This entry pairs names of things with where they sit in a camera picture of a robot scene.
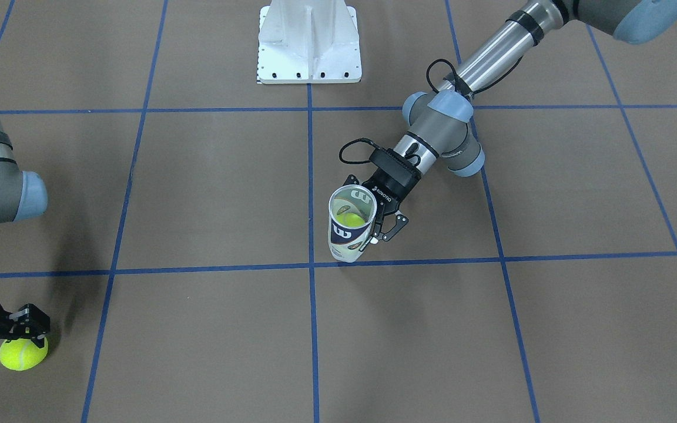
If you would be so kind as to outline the clear tennis ball can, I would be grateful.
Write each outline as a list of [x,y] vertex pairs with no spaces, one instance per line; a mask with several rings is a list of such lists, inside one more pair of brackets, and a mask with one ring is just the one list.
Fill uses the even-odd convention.
[[330,196],[328,207],[331,255],[338,261],[353,263],[369,242],[378,201],[367,188],[348,184]]

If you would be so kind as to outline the tennis ball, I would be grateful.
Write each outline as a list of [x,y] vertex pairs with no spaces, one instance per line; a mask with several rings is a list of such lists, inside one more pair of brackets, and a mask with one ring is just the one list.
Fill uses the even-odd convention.
[[339,214],[336,216],[336,220],[339,224],[342,225],[342,227],[348,227],[348,228],[359,228],[363,227],[366,224],[366,221],[363,219],[363,217],[359,214],[355,214],[352,212],[346,212],[343,214]]
[[40,364],[48,355],[48,339],[39,348],[32,340],[13,340],[0,346],[0,363],[13,371],[25,371]]

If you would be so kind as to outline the white pedestal column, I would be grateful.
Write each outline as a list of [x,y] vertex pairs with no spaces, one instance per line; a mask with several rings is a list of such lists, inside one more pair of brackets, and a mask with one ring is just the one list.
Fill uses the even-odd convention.
[[259,17],[258,83],[361,81],[357,11],[346,2],[272,1]]

